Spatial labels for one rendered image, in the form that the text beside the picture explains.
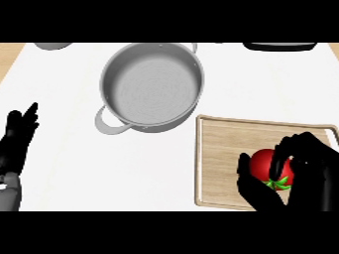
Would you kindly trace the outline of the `red tomato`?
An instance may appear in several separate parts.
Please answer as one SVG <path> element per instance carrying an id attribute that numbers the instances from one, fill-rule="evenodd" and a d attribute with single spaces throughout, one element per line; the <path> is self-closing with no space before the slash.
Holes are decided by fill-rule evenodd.
<path id="1" fill-rule="evenodd" d="M 285 161 L 281 177 L 275 181 L 269 176 L 272 155 L 273 149 L 261 149 L 254 153 L 251 157 L 251 174 L 273 190 L 285 191 L 292 187 L 294 173 L 290 165 L 291 160 Z"/>

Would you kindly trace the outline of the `wooden tray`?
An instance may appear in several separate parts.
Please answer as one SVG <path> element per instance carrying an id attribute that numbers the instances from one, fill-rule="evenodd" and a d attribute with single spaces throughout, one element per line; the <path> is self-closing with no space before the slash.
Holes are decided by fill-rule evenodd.
<path id="1" fill-rule="evenodd" d="M 312 132 L 339 153 L 334 125 L 281 123 L 199 115 L 197 120 L 197 197 L 199 206 L 253 210 L 238 190 L 241 153 L 272 149 L 285 136 Z"/>

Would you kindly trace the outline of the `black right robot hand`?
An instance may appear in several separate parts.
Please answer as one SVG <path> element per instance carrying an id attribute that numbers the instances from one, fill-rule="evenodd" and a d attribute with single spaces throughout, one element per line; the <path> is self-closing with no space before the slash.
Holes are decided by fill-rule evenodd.
<path id="1" fill-rule="evenodd" d="M 339 212 L 339 153 L 310 132 L 285 136 L 275 146 L 270 173 L 278 177 L 284 161 L 292 158 L 292 187 L 288 203 L 251 173 L 251 156 L 241 153 L 238 166 L 239 193 L 257 211 Z"/>

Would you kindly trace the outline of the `silver metal pot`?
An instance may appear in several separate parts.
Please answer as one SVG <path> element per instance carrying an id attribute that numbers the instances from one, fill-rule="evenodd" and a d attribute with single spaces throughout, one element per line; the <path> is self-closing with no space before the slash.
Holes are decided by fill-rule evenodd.
<path id="1" fill-rule="evenodd" d="M 205 72 L 192 48 L 179 43 L 133 43 L 111 57 L 101 75 L 103 106 L 95 127 L 106 135 L 135 129 L 161 133 L 192 115 Z"/>

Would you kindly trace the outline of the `grey round object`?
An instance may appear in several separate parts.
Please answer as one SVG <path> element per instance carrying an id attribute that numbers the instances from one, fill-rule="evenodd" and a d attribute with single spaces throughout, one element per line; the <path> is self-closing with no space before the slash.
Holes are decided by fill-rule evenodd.
<path id="1" fill-rule="evenodd" d="M 36 46 L 46 51 L 61 50 L 68 47 L 72 43 L 36 43 Z"/>

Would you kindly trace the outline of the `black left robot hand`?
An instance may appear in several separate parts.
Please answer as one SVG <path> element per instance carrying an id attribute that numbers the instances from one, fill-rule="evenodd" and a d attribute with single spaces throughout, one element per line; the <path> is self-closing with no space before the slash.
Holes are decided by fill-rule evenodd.
<path id="1" fill-rule="evenodd" d="M 34 103 L 25 113 L 13 110 L 8 115 L 6 132 L 0 140 L 0 185 L 8 173 L 22 174 L 30 144 L 40 126 L 37 111 L 39 103 Z"/>

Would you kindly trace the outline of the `black appliance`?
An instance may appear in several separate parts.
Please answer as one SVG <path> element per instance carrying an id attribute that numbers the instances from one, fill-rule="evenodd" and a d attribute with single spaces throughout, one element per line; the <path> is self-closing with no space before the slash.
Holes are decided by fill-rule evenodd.
<path id="1" fill-rule="evenodd" d="M 316 43 L 245 43 L 245 47 L 264 52 L 300 52 L 310 51 Z"/>

